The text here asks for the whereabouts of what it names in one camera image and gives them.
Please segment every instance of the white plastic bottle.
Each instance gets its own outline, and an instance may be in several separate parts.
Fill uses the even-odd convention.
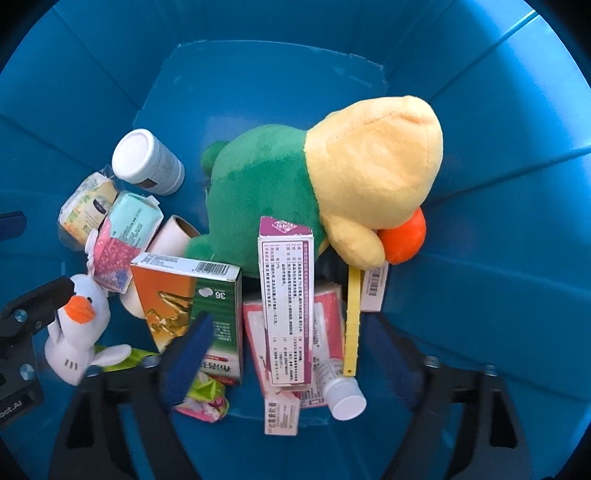
[[[329,358],[316,369],[322,396],[336,420],[351,420],[361,415],[367,400],[361,393],[357,380],[343,376],[343,361]]]
[[[156,195],[173,194],[185,176],[179,159],[144,128],[132,130],[119,141],[112,165],[121,180]]]

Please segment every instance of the orange plush beak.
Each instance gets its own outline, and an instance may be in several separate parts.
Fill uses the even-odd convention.
[[[64,306],[64,310],[68,317],[81,325],[88,323],[96,316],[90,301],[80,295],[74,295],[66,306]]]
[[[386,261],[392,265],[398,265],[414,257],[423,246],[426,235],[427,224],[420,208],[408,222],[399,227],[378,231]]]

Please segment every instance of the yellow plush head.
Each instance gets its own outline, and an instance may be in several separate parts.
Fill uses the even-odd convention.
[[[330,244],[368,270],[385,260],[374,231],[399,227],[427,197],[443,134],[425,101],[384,97],[331,113],[309,130],[304,151]]]

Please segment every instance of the yellow ruler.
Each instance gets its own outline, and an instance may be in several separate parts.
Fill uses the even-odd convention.
[[[359,308],[361,305],[361,270],[349,267],[349,289],[347,293],[347,322],[345,324],[345,353],[343,375],[354,377],[357,371],[359,349]]]

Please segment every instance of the white and purple medicine box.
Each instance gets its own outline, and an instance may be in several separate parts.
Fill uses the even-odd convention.
[[[312,230],[262,217],[258,255],[269,381],[305,390],[312,382],[313,363]]]

